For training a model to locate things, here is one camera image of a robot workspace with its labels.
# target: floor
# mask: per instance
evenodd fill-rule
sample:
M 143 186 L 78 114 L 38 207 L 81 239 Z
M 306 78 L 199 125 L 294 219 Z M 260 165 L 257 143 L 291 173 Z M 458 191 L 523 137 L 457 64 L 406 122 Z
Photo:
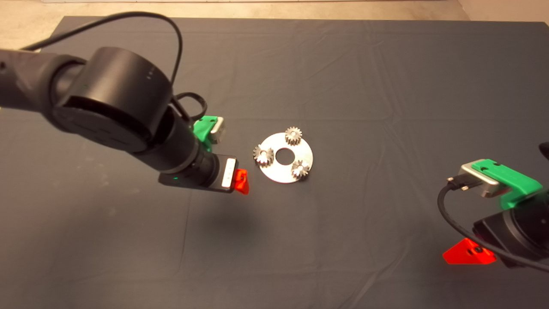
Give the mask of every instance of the floor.
M 548 0 L 437 0 L 285 3 L 42 3 L 0 0 L 0 48 L 51 34 L 65 15 L 144 10 L 171 17 L 406 20 L 535 20 L 549 23 Z

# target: small metal gear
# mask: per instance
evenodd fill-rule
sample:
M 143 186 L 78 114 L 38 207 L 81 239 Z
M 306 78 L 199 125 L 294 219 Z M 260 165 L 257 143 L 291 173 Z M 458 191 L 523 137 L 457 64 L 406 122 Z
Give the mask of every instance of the small metal gear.
M 286 143 L 290 145 L 299 144 L 299 142 L 301 141 L 301 137 L 303 136 L 303 133 L 301 132 L 301 130 L 295 126 L 291 126 L 287 128 L 284 134 L 285 134 L 284 138 L 286 139 Z
M 254 160 L 259 166 L 269 166 L 273 163 L 274 159 L 275 153 L 272 148 L 262 148 L 261 145 L 257 145 L 254 148 Z
M 297 160 L 292 164 L 292 176 L 295 179 L 301 179 L 309 174 L 311 167 L 307 162 Z

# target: white label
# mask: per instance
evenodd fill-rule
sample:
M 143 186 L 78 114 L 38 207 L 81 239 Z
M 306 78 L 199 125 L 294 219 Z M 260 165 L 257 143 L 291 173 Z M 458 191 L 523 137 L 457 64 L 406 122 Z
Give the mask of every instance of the white label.
M 225 172 L 223 173 L 222 187 L 231 187 L 233 182 L 234 166 L 237 164 L 237 160 L 234 158 L 227 159 L 227 165 L 225 165 Z

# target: silver connector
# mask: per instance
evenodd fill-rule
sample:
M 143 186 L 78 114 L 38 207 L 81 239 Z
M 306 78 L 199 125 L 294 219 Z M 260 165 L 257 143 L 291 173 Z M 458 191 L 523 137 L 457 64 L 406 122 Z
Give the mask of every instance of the silver connector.
M 476 191 L 482 197 L 487 197 L 487 198 L 496 197 L 509 192 L 509 190 L 511 189 L 509 186 L 500 183 L 499 181 L 495 180 L 492 177 L 486 176 L 485 174 L 477 171 L 476 169 L 473 169 L 474 163 L 484 161 L 484 160 L 485 159 L 480 159 L 480 160 L 476 160 L 476 161 L 469 162 L 462 165 L 458 175 L 471 174 L 476 178 L 480 179 L 482 181 L 482 184 L 472 188 L 472 190 Z
M 217 117 L 217 123 L 213 128 L 211 128 L 209 135 L 211 143 L 219 144 L 219 142 L 221 142 L 221 138 L 223 137 L 223 133 L 225 133 L 225 120 L 223 117 Z

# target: green 3d-printed part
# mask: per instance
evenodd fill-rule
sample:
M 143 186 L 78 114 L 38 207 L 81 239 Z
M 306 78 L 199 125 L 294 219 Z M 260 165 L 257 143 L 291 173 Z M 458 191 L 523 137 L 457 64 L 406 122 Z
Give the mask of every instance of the green 3d-printed part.
M 210 131 L 217 123 L 217 116 L 204 116 L 194 123 L 193 132 L 202 142 L 206 150 L 211 152 Z
M 511 188 L 511 192 L 502 195 L 500 198 L 500 205 L 503 209 L 515 207 L 520 201 L 543 188 L 536 180 L 494 160 L 486 159 L 474 163 L 472 168 Z

